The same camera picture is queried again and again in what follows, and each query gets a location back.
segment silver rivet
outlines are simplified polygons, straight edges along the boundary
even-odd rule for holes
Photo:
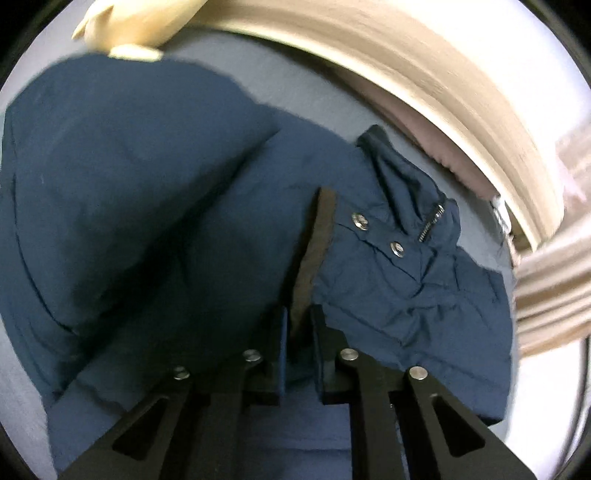
[[[425,380],[427,378],[427,370],[423,367],[412,367],[409,370],[410,376],[413,377],[415,380]]]
[[[242,356],[247,362],[258,362],[262,358],[258,350],[244,350]]]
[[[174,367],[173,369],[174,372],[174,379],[175,380],[186,380],[187,378],[189,378],[191,376],[191,374],[189,373],[189,370],[187,370],[185,367]]]
[[[351,218],[353,219],[353,223],[355,224],[355,226],[360,230],[368,229],[369,222],[367,218],[365,218],[360,213],[354,213],[353,215],[351,215]]]
[[[404,256],[404,247],[400,245],[398,242],[392,242],[390,244],[390,248],[392,249],[392,252],[394,252],[394,255],[396,255],[397,257],[402,258]]]
[[[340,351],[340,357],[343,360],[347,360],[348,362],[352,362],[353,360],[357,360],[359,358],[359,352],[354,348],[343,348]]]

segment curved wooden board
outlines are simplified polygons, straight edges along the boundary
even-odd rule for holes
[[[505,198],[532,249],[564,215],[552,159],[477,65],[383,0],[209,0],[191,21],[311,52],[396,95],[448,135]]]

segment zipper teeth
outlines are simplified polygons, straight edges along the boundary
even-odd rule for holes
[[[439,219],[443,216],[443,212],[445,212],[445,208],[443,208],[443,205],[437,205],[435,207],[435,214],[433,215],[433,217],[425,224],[425,228],[423,228],[423,231],[421,232],[421,235],[418,236],[418,241],[419,242],[424,242],[427,235],[429,234],[429,232],[431,231],[431,228],[433,228],[433,226],[439,221]]]

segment wooden bird figurine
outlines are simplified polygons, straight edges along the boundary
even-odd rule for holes
[[[156,61],[207,0],[96,0],[72,35],[110,57]]]

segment navy blue jacket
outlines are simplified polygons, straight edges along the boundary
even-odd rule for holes
[[[6,113],[0,313],[59,471],[171,366],[201,371],[247,348],[278,302],[295,335],[320,303],[352,346],[422,365],[500,420],[509,303],[459,234],[457,204],[379,127],[348,144],[196,64],[70,59]],[[244,451],[346,470],[346,412],[312,405],[296,367],[299,400],[288,392],[295,410],[280,415],[308,421],[255,409]],[[260,458],[251,470],[269,468]]]

